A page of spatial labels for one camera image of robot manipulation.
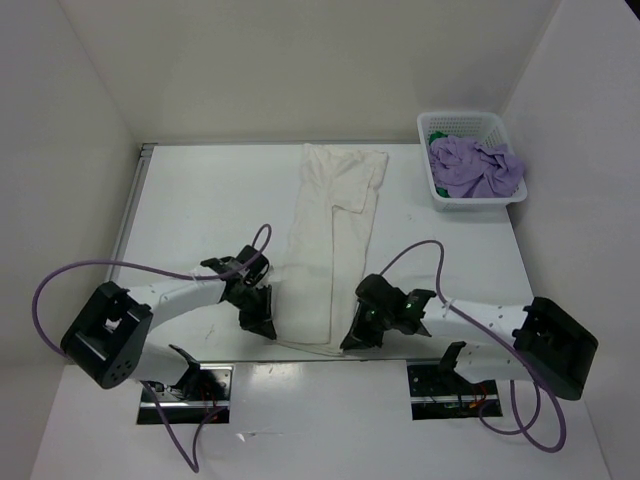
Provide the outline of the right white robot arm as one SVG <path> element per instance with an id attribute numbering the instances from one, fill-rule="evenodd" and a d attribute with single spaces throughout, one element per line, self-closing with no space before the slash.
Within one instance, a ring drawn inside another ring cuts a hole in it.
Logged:
<path id="1" fill-rule="evenodd" d="M 357 308 L 340 347 L 381 347 L 386 332 L 450 340 L 439 362 L 439 382 L 450 393 L 487 380 L 525 381 L 532 373 L 556 397 L 582 397 L 596 337 L 554 301 L 527 305 L 444 301 L 431 290 L 408 293 L 371 274 L 355 290 Z"/>

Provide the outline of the white t shirt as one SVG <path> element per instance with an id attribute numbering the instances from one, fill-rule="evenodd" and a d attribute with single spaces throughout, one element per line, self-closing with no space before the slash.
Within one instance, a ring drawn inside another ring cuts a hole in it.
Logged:
<path id="1" fill-rule="evenodd" d="M 277 270 L 280 344 L 341 355 L 388 160 L 381 151 L 305 145 L 293 223 Z"/>

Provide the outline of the purple t shirt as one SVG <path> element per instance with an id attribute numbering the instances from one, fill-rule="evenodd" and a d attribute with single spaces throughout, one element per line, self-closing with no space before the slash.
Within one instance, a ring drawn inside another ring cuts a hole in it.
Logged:
<path id="1" fill-rule="evenodd" d="M 443 198 L 508 198 L 524 177 L 525 164 L 506 144 L 490 147 L 470 137 L 433 138 L 429 163 Z"/>

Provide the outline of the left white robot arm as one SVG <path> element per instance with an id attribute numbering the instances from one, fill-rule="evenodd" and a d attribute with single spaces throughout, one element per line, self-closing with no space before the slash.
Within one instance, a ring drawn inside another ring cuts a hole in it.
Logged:
<path id="1" fill-rule="evenodd" d="M 243 330 L 276 338 L 269 286 L 252 286 L 239 276 L 171 279 L 131 290 L 109 281 L 91 295 L 60 349 L 105 390 L 131 378 L 163 384 L 180 400 L 198 398 L 213 385 L 201 363 L 183 348 L 159 347 L 147 336 L 179 316 L 224 302 L 239 311 Z"/>

